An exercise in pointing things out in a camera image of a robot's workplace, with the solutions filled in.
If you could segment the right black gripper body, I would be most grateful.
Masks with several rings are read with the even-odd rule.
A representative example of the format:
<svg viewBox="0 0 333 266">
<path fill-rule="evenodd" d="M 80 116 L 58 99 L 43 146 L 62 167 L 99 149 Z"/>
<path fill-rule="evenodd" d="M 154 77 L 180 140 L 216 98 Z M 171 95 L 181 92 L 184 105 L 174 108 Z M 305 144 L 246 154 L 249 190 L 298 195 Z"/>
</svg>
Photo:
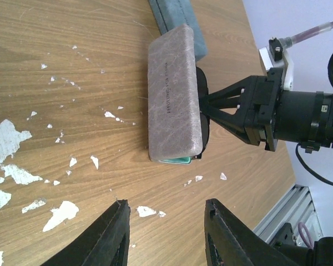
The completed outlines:
<svg viewBox="0 0 333 266">
<path fill-rule="evenodd" d="M 275 106 L 282 84 L 281 68 L 269 69 L 267 76 L 257 76 L 249 109 L 246 113 L 245 132 L 252 145 L 265 142 L 266 151 L 275 151 L 278 141 L 274 137 Z"/>
</svg>

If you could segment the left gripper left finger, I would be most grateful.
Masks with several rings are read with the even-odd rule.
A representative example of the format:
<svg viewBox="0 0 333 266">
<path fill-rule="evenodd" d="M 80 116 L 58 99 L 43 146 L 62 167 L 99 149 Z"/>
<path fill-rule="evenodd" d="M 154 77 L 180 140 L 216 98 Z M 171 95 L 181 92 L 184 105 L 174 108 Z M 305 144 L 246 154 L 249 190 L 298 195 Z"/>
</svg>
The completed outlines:
<svg viewBox="0 0 333 266">
<path fill-rule="evenodd" d="M 130 207 L 117 200 L 43 265 L 127 265 L 129 243 Z"/>
</svg>

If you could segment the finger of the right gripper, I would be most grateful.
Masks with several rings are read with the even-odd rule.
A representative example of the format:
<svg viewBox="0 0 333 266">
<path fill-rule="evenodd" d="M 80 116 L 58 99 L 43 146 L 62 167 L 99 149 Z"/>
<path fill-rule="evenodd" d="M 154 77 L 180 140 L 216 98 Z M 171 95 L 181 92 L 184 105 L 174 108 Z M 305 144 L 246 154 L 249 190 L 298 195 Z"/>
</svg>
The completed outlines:
<svg viewBox="0 0 333 266">
<path fill-rule="evenodd" d="M 244 127 L 245 114 L 242 111 L 240 114 L 229 114 L 212 106 L 203 106 L 202 113 L 242 142 L 250 144 L 250 139 Z"/>
<path fill-rule="evenodd" d="M 246 99 L 248 87 L 252 82 L 253 78 L 247 77 L 224 89 L 208 94 L 202 97 L 202 104 L 212 107 L 237 107 Z"/>
</svg>

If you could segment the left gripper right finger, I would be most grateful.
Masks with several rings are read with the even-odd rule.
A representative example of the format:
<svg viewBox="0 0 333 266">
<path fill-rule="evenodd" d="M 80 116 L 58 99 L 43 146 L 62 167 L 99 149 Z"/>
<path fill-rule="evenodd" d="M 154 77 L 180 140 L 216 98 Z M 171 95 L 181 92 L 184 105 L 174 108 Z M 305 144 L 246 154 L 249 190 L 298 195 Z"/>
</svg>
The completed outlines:
<svg viewBox="0 0 333 266">
<path fill-rule="evenodd" d="M 207 265 L 296 265 L 216 198 L 206 200 L 204 232 Z"/>
</svg>

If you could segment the grey glasses case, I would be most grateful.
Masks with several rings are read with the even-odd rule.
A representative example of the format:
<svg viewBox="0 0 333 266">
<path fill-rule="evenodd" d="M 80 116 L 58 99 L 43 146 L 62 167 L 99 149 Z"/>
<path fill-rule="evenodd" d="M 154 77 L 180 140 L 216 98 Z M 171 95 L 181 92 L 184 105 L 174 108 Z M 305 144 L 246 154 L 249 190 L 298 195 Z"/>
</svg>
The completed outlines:
<svg viewBox="0 0 333 266">
<path fill-rule="evenodd" d="M 203 150 L 194 32 L 187 24 L 149 45 L 148 148 L 152 161 L 180 165 Z"/>
</svg>

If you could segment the blue green glasses case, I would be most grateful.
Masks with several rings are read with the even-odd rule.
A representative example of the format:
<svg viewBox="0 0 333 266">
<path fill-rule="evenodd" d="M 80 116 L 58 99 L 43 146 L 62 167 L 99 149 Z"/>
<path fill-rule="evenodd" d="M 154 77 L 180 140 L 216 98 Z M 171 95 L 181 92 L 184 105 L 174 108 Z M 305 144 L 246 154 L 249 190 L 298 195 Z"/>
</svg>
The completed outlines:
<svg viewBox="0 0 333 266">
<path fill-rule="evenodd" d="M 194 32 L 195 60 L 203 59 L 208 49 L 190 0 L 148 0 L 161 35 L 187 24 Z"/>
</svg>

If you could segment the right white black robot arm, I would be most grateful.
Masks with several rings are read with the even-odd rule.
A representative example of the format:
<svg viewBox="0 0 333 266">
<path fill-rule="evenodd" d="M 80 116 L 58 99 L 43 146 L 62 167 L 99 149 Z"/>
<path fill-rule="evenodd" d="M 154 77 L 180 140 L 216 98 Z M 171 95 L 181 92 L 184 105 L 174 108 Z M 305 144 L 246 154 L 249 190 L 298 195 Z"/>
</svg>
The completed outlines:
<svg viewBox="0 0 333 266">
<path fill-rule="evenodd" d="M 333 87 L 333 54 L 327 73 Z M 280 140 L 307 153 L 333 149 L 333 94 L 286 90 L 281 68 L 215 93 L 209 93 L 204 72 L 197 69 L 196 74 L 203 142 L 213 121 L 246 144 L 264 142 L 268 151 L 275 151 Z M 333 265 L 333 237 L 298 247 L 282 228 L 266 243 L 214 198 L 206 201 L 204 226 L 208 265 Z"/>
</svg>

